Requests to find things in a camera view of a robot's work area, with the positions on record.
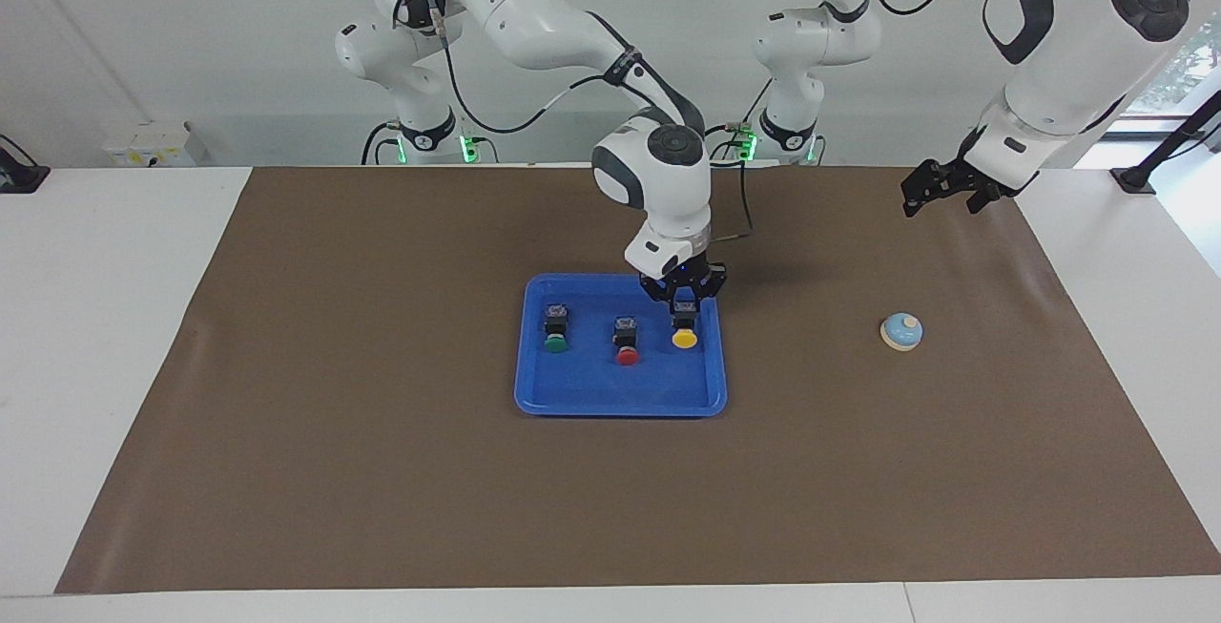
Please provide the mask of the light blue desk bell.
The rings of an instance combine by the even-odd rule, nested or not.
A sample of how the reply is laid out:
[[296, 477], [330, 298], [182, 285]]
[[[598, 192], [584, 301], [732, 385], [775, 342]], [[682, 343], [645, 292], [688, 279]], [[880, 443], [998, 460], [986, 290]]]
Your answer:
[[924, 326], [910, 313], [895, 313], [882, 320], [882, 341], [897, 352], [911, 352], [924, 338]]

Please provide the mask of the blue plastic tray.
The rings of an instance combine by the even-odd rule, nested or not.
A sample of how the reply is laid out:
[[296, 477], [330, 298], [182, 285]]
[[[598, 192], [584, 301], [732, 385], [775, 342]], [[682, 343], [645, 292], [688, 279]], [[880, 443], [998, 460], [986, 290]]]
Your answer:
[[[569, 310], [569, 349], [545, 351], [545, 307]], [[615, 362], [617, 316], [639, 322], [640, 362]], [[728, 403], [718, 301], [703, 301], [698, 344], [672, 344], [665, 302], [650, 301], [628, 274], [542, 274], [527, 281], [514, 399], [535, 417], [716, 417]]]

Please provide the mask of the brown table mat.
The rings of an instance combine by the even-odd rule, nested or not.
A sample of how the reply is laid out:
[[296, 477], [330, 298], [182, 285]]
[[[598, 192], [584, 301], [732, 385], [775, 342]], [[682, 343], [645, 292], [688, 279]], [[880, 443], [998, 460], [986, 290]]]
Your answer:
[[557, 420], [513, 401], [525, 285], [639, 226], [589, 172], [256, 170], [57, 592], [1221, 572], [1020, 209], [900, 180], [751, 173], [726, 409]]

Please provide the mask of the white power box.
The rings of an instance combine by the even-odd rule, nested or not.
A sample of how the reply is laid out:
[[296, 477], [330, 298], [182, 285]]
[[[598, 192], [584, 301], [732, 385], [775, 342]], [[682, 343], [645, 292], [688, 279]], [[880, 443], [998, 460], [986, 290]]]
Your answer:
[[106, 136], [103, 153], [116, 167], [190, 169], [200, 166], [208, 150], [186, 120], [153, 120]]

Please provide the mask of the black clamp mount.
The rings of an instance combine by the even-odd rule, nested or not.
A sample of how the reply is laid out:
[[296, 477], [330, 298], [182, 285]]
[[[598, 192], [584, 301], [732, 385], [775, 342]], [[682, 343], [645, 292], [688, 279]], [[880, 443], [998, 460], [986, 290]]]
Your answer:
[[0, 194], [31, 194], [53, 169], [39, 165], [17, 140], [0, 133]]

